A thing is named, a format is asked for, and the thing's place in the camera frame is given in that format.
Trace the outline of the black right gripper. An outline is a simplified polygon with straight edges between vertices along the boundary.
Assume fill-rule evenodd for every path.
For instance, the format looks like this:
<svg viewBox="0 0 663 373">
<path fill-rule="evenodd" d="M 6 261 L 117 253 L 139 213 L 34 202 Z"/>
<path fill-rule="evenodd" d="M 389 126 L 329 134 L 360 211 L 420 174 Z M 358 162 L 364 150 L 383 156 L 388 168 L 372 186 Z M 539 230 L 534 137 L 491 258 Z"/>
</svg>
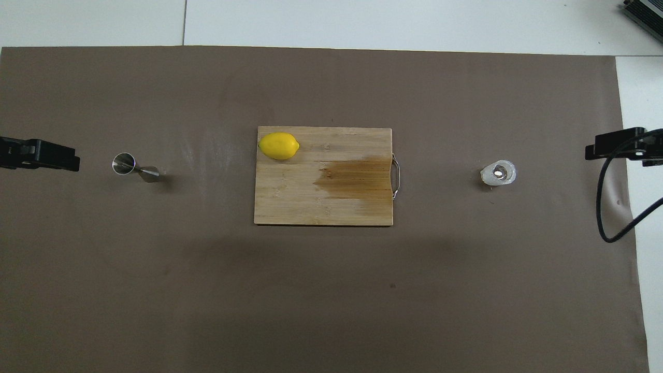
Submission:
<svg viewBox="0 0 663 373">
<path fill-rule="evenodd" d="M 585 160 L 608 158 L 623 142 L 646 132 L 644 127 L 632 127 L 606 134 L 595 135 L 594 142 L 585 147 Z M 642 167 L 662 165 L 662 130 L 652 130 L 644 139 L 630 142 L 616 158 L 642 160 Z"/>
</svg>

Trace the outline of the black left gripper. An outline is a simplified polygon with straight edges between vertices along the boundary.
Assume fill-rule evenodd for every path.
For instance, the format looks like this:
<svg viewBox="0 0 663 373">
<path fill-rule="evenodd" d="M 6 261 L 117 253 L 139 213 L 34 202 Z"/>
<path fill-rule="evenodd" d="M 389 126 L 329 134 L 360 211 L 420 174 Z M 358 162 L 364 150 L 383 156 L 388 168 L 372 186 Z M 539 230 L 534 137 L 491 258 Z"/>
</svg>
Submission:
<svg viewBox="0 0 663 373">
<path fill-rule="evenodd" d="M 23 164 L 23 156 L 20 153 L 23 146 L 24 140 L 1 137 L 1 168 L 80 170 L 80 158 L 72 147 L 60 146 L 42 139 L 29 139 Z"/>
</svg>

